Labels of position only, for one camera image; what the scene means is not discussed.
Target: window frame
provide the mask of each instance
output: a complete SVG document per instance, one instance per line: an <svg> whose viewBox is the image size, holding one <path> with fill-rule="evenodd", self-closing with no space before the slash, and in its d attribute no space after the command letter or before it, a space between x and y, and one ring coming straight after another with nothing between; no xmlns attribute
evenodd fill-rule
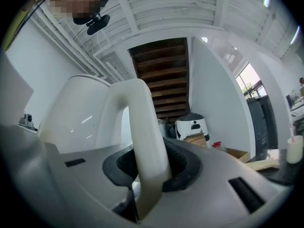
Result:
<svg viewBox="0 0 304 228"><path fill-rule="evenodd" d="M250 64L250 63L248 62L246 64L246 66L243 68L243 70L238 74L238 76L236 78L240 77L240 79L242 80L243 84L245 85L246 92L243 93L244 96L246 96L246 95L249 94L250 98L253 98L251 93L254 92L254 91L256 91L257 95L259 97L261 97L260 93L257 90L260 86L263 86L264 89L265 89L265 86L263 85L261 79L259 81L257 81L253 86L251 86L251 88L248 89L247 86L246 86L246 84L245 84L245 82L244 82L244 80L243 80L243 78L242 78L242 76L241 76L241 73L245 70L245 68L248 66L248 64Z"/></svg>

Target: wooden stair underside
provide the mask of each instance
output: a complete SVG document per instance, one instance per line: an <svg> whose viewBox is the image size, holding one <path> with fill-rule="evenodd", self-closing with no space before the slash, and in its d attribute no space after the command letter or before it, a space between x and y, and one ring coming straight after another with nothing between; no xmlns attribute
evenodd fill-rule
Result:
<svg viewBox="0 0 304 228"><path fill-rule="evenodd" d="M137 77L149 87L156 115L168 123L189 113L189 56L186 38L130 49Z"/></svg>

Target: white plastic housing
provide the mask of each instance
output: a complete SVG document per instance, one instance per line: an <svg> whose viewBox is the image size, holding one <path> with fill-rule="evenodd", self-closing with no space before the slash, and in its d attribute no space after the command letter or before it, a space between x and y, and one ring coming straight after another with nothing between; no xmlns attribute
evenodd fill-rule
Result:
<svg viewBox="0 0 304 228"><path fill-rule="evenodd" d="M191 126L194 125L194 121L176 121L176 129L180 133L180 140L184 140L187 136L198 134L201 131L204 133L204 136L208 135L208 129L206 126L205 119L195 120L195 124L199 124L200 128L191 129Z"/></svg>
<svg viewBox="0 0 304 228"><path fill-rule="evenodd" d="M95 148L120 143L122 114L127 106L141 183L136 207L139 219L143 219L161 198L163 183L171 178L170 164L151 92L144 81L130 79L110 86L95 139Z"/></svg>
<svg viewBox="0 0 304 228"><path fill-rule="evenodd" d="M95 76L69 78L39 126L40 139L55 144L60 153L93 149L108 90L109 84Z"/></svg>

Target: black slot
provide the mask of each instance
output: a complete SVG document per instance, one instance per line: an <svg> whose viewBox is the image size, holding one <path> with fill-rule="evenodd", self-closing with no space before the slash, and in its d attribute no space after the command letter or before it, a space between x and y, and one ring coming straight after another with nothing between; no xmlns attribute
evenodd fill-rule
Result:
<svg viewBox="0 0 304 228"><path fill-rule="evenodd" d="M229 183L234 188L250 213L253 213L265 204L265 202L242 178L239 177L230 179Z"/></svg>
<svg viewBox="0 0 304 228"><path fill-rule="evenodd" d="M194 129L200 129L200 125L199 124L192 125L191 130L194 130Z"/></svg>
<svg viewBox="0 0 304 228"><path fill-rule="evenodd" d="M67 167L71 167L71 166L82 164L84 162L85 162L85 160L81 158L81 159L76 159L76 160L65 162L65 164Z"/></svg>

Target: table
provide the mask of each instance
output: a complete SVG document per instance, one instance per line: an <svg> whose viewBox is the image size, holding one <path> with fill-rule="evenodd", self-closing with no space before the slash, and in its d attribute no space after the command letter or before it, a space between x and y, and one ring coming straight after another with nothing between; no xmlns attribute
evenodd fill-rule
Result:
<svg viewBox="0 0 304 228"><path fill-rule="evenodd" d="M289 164L286 161L286 154L287 150L262 150L248 162L262 161L270 158L279 159L280 166L278 169L268 168L258 171L258 173L271 182L291 186L295 184L304 159L302 158L297 164Z"/></svg>
<svg viewBox="0 0 304 228"><path fill-rule="evenodd" d="M301 115L299 115L299 116L293 117L293 118L292 118L292 121L293 121L293 123L294 123L294 122L297 122L297 121L299 121L299 120L301 120L301 119L303 119L303 118L304 118L304 114L301 114Z"/></svg>
<svg viewBox="0 0 304 228"><path fill-rule="evenodd" d="M302 107L303 105L304 105L304 102L302 102L301 104L299 104L299 105L297 105L297 106L294 106L294 107L290 108L290 111L292 112L292 111L294 111L294 110L296 110L296 109L299 109L299 108Z"/></svg>

